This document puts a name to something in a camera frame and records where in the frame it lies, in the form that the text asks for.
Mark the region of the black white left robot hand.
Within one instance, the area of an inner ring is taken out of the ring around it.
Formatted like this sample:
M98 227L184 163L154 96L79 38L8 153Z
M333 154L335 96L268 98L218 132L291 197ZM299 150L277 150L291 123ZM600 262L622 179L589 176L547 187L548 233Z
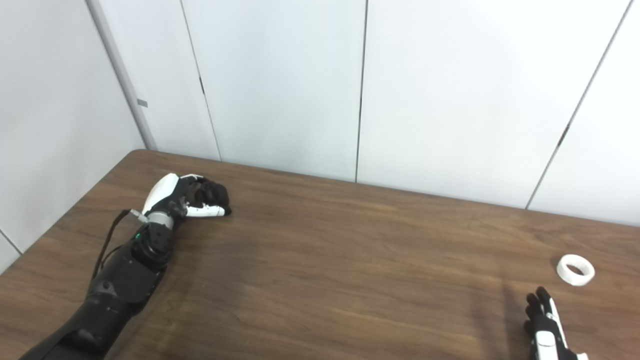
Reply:
M153 186L142 208L148 223L167 228L185 218L226 217L232 213L226 187L197 174L165 175Z

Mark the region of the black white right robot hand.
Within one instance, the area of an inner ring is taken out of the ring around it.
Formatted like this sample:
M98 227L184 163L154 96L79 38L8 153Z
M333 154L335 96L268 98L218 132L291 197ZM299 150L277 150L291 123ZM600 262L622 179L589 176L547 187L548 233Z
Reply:
M588 360L587 353L575 353L566 341L558 309L549 292L542 286L526 296L523 327L530 337L530 360Z

